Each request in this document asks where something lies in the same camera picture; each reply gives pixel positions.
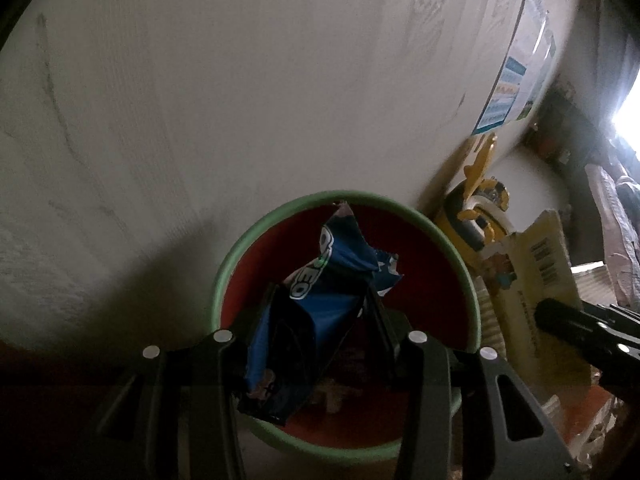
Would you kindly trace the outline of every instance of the metal rivet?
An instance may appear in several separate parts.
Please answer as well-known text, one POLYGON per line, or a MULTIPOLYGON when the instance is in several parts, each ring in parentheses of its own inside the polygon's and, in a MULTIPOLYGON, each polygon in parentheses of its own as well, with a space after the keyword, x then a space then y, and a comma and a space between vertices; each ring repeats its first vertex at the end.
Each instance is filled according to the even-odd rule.
POLYGON ((490 346, 483 346, 480 349, 480 357, 483 357, 483 358, 487 359, 488 361, 493 361, 495 358, 498 357, 498 352, 496 352, 490 346))
POLYGON ((227 343, 229 341, 231 341, 231 338, 233 337, 233 333, 231 332, 231 330, 218 330, 217 332, 215 332, 213 334, 213 339, 216 343, 227 343))
POLYGON ((155 359, 160 355, 160 349, 156 345, 150 345, 142 351, 142 357, 145 359, 155 359))
POLYGON ((409 341, 416 344, 422 344, 427 342, 427 335, 420 330, 412 330, 409 332, 409 341))

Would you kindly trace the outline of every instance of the silver screw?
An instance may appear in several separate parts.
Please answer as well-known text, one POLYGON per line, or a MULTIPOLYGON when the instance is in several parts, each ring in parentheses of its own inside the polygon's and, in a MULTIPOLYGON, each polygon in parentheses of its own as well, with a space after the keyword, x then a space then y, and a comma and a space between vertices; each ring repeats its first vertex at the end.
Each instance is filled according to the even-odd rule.
POLYGON ((480 349, 480 356, 487 359, 488 361, 493 361, 495 358, 498 357, 498 352, 496 352, 490 346, 483 346, 480 349))
POLYGON ((156 345, 150 345, 142 351, 142 357, 145 359, 155 359, 160 355, 160 349, 156 345))
POLYGON ((416 344, 422 344, 427 342, 427 335, 420 330, 412 330, 409 332, 409 341, 416 344))
POLYGON ((233 337, 233 333, 231 332, 231 330, 218 330, 216 332, 214 332, 213 334, 213 340, 216 343, 227 343, 229 341, 231 341, 231 338, 233 337))

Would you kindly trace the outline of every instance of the wall stain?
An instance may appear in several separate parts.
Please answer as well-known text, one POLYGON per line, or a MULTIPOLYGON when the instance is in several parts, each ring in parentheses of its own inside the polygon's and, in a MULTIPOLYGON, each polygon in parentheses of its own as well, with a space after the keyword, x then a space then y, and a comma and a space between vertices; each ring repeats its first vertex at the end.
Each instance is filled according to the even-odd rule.
POLYGON ((56 98, 55 86, 53 83, 53 76, 51 75, 51 66, 50 66, 50 52, 49 52, 49 35, 47 33, 47 17, 44 13, 40 12, 36 18, 36 26, 37 26, 37 34, 38 34, 38 46, 42 51, 42 64, 44 66, 44 85, 43 89, 47 98, 50 101, 51 108, 53 109, 56 119, 62 128, 62 133, 65 137, 65 146, 74 160, 85 166, 84 161, 80 157, 78 150, 74 146, 74 142, 71 139, 71 134, 69 133, 69 127, 66 122, 62 111, 60 110, 60 104, 58 103, 58 99, 56 98))

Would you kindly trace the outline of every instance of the barcode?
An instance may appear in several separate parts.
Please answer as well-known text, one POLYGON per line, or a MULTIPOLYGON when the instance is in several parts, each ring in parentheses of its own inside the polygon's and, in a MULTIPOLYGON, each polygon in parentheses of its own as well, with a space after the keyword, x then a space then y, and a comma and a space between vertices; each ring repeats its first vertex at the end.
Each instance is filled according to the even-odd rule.
POLYGON ((558 282, 556 272, 556 261, 553 258, 548 238, 543 238, 537 244, 531 246, 531 254, 538 264, 538 271, 544 286, 553 285, 558 282))

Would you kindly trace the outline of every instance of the poster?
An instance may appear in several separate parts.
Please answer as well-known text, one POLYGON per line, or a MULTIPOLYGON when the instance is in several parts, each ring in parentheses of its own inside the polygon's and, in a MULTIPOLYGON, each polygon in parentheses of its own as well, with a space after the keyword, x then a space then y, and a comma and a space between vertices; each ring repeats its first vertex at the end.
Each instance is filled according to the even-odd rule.
POLYGON ((500 75, 472 135, 526 117, 542 88, 555 52, 544 0, 523 0, 500 75))

